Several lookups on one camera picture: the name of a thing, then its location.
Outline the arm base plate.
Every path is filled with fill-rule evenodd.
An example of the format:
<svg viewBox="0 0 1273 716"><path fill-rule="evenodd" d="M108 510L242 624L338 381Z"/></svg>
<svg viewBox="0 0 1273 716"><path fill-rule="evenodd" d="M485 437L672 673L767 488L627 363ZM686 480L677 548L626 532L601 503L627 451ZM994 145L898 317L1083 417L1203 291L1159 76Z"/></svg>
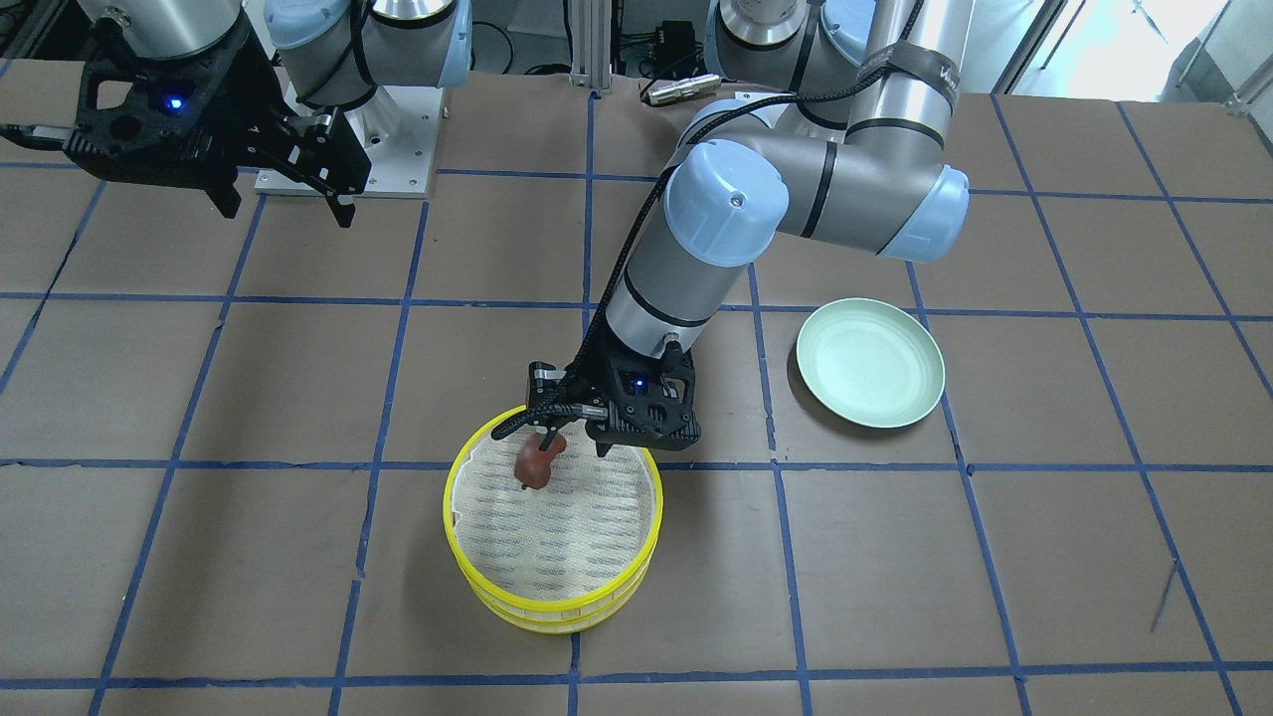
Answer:
<svg viewBox="0 0 1273 716"><path fill-rule="evenodd" d="M370 162L358 199L426 199L440 139L443 88L376 87L348 113Z"/></svg>

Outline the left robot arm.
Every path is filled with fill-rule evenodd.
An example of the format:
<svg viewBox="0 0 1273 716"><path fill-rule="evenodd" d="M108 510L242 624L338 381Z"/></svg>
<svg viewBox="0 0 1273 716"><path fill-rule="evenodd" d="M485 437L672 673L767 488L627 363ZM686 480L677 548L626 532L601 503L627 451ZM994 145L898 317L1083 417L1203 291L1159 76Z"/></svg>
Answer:
<svg viewBox="0 0 1273 716"><path fill-rule="evenodd" d="M934 262L967 217L969 181L945 159L970 1L717 1L709 68L770 88L687 122L633 222L579 350L528 368L521 412L541 448L586 423L614 445L681 451L699 440L693 345L777 233L901 262Z"/></svg>

